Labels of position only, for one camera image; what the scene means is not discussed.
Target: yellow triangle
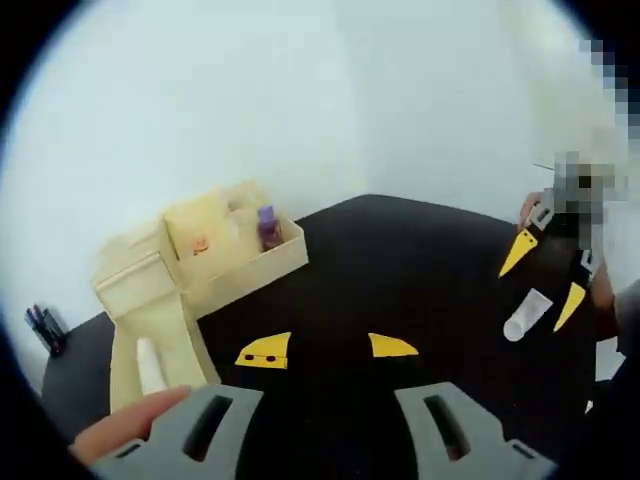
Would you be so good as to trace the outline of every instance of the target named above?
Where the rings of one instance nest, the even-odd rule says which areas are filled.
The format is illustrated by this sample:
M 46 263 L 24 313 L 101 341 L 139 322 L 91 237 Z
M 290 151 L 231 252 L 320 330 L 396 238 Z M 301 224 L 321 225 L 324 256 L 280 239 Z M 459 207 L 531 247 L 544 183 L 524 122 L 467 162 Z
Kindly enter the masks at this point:
M 374 357 L 404 357 L 418 355 L 418 351 L 407 342 L 399 338 L 385 337 L 377 333 L 370 333 L 371 348 Z
M 502 277 L 506 274 L 515 266 L 516 263 L 522 260 L 522 257 L 537 246 L 538 240 L 531 235 L 531 232 L 526 228 L 522 230 L 513 242 L 509 255 L 507 255 L 507 259 L 504 261 L 498 277 Z
M 236 365 L 262 368 L 287 368 L 287 345 L 291 332 L 259 338 L 244 347 Z
M 556 322 L 556 326 L 553 327 L 554 332 L 560 330 L 566 321 L 569 320 L 569 317 L 573 315 L 573 312 L 576 311 L 576 308 L 578 308 L 582 303 L 582 300 L 584 300 L 586 293 L 586 290 L 580 285 L 571 282 L 569 296 L 567 297 L 567 301 L 564 302 L 564 307 L 562 307 L 562 312 L 560 313 L 560 318 L 558 318 L 558 321 Z

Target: white wall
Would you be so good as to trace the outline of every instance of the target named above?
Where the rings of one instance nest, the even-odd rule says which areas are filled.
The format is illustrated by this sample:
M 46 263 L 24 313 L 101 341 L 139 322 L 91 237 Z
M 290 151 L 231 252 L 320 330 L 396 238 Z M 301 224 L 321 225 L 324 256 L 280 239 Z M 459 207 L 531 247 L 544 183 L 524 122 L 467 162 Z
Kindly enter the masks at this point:
M 16 105 L 0 186 L 2 302 L 32 381 L 44 350 L 24 308 L 55 305 L 71 327 L 97 314 L 100 243 L 212 185 L 254 176 L 293 217 L 375 192 L 515 220 L 552 173 L 532 165 L 501 1 L 79 12 Z
M 35 383 L 22 312 L 99 313 L 89 259 L 110 234 L 248 176 L 293 217 L 365 191 L 330 5 L 267 3 L 95 2 L 37 66 L 0 188 L 2 303 Z

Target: small bottle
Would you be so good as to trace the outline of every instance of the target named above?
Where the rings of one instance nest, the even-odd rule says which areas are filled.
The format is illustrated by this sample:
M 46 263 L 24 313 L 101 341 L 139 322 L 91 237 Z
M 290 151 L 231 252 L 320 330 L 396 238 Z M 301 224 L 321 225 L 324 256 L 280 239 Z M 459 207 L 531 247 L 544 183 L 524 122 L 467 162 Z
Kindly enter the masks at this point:
M 258 210 L 258 236 L 262 251 L 266 252 L 283 243 L 280 222 L 273 212 L 273 206 L 260 207 Z

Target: open box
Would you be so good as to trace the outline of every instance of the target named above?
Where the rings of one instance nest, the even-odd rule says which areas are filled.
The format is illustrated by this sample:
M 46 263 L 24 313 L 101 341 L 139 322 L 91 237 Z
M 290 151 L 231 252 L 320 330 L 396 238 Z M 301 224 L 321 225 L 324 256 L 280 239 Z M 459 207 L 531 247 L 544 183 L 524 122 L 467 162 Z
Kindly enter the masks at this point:
M 259 251 L 256 212 L 268 199 L 254 182 L 207 195 L 215 198 L 205 195 L 196 203 L 173 206 L 159 219 L 110 240 L 98 255 L 92 285 L 116 326 L 111 357 L 112 411 L 143 394 L 138 338 L 153 342 L 168 387 L 220 383 L 198 319 L 308 263 L 303 230 L 282 213 L 277 218 L 284 242 L 267 252 Z M 176 231 L 176 223 L 196 218 L 191 207 L 200 208 L 202 204 L 197 202 L 202 201 L 213 208 L 218 208 L 216 202 L 222 203 L 225 219 L 233 221 L 237 231 L 234 228 L 232 235 L 217 237 L 214 248 L 193 255 L 188 250 L 184 254 L 188 242 L 182 242 L 179 258 L 180 246 L 174 235 L 185 232 Z

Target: gray gripper finger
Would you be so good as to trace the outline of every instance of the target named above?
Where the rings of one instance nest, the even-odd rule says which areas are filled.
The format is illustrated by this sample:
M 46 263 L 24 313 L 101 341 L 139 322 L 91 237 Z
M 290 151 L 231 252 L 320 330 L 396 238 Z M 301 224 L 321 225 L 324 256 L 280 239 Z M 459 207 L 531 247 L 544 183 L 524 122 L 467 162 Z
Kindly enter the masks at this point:
M 134 440 L 94 467 L 107 480 L 232 480 L 245 434 L 262 392 L 226 385 L 204 387 L 158 417 L 149 439 Z M 210 442 L 199 448 L 200 440 Z
M 395 393 L 411 433 L 420 480 L 539 479 L 554 467 L 517 440 L 505 443 L 500 421 L 451 383 Z

